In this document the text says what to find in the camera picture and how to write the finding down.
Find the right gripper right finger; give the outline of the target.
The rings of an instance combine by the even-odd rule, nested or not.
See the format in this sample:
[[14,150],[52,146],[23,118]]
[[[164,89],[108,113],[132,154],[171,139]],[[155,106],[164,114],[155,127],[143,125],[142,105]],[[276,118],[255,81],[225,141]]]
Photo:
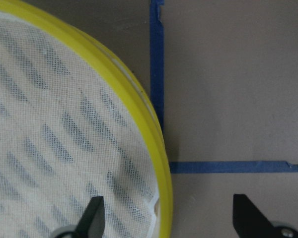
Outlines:
[[232,223],[240,238],[298,238],[296,229],[273,225],[245,194],[233,195]]

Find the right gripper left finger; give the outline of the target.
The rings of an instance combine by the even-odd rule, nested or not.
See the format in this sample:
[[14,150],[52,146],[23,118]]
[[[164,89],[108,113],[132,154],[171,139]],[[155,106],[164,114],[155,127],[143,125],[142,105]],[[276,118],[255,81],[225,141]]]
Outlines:
[[83,215],[76,225],[55,229],[52,238],[101,238],[105,230],[105,208],[103,196],[90,199]]

